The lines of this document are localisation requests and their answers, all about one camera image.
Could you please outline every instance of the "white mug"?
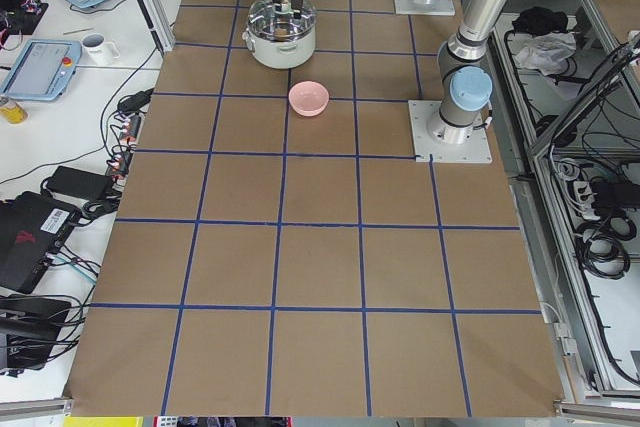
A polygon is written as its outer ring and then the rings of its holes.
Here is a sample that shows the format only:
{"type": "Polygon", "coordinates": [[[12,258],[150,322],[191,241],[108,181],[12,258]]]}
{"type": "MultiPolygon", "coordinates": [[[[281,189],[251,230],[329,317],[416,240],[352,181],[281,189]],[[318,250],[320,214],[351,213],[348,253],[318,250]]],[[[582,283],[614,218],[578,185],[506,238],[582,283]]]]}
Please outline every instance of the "white mug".
{"type": "Polygon", "coordinates": [[[82,38],[82,47],[98,65],[110,65],[120,57],[120,51],[113,42],[107,42],[102,34],[89,34],[82,38]]]}

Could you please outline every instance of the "barcode sticker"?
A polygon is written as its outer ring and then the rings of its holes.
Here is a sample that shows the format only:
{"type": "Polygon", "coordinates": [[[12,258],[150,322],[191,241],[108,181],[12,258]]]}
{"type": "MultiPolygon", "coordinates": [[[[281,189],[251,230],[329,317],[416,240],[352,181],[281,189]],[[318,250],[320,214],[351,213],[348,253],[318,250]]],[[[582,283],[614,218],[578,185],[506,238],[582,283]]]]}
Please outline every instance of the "barcode sticker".
{"type": "Polygon", "coordinates": [[[49,232],[50,234],[57,234],[60,228],[64,225],[64,221],[69,217],[69,212],[60,209],[53,209],[53,211],[44,221],[40,230],[49,232]]]}

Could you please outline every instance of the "bowl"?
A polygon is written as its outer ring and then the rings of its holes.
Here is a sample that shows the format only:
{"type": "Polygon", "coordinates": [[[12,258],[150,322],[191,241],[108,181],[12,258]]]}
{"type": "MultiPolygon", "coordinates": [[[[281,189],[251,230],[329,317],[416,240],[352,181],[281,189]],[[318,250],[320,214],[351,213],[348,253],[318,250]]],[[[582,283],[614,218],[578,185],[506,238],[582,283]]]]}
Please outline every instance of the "bowl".
{"type": "Polygon", "coordinates": [[[318,82],[299,82],[289,90],[289,103],[298,114],[313,117],[321,113],[329,103],[329,92],[318,82]]]}

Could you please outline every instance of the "yellow cup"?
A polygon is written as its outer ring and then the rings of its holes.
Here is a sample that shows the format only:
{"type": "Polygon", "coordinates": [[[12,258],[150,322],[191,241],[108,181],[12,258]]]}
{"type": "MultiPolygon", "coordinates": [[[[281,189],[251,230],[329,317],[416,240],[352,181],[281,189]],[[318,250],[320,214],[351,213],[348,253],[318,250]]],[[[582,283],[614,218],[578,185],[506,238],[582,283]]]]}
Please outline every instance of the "yellow cup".
{"type": "Polygon", "coordinates": [[[0,115],[10,124],[20,124],[27,120],[27,111],[9,97],[0,96],[0,115]]]}

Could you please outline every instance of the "red logo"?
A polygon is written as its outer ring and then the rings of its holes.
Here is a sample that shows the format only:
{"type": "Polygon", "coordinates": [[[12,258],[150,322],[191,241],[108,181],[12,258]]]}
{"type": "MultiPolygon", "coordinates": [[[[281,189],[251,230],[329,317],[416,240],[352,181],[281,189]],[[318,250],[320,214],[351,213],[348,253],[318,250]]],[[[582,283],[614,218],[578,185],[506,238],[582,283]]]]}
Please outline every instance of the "red logo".
{"type": "Polygon", "coordinates": [[[27,232],[26,230],[18,232],[18,235],[16,236],[16,244],[26,244],[27,242],[35,244],[36,238],[31,232],[27,232]]]}

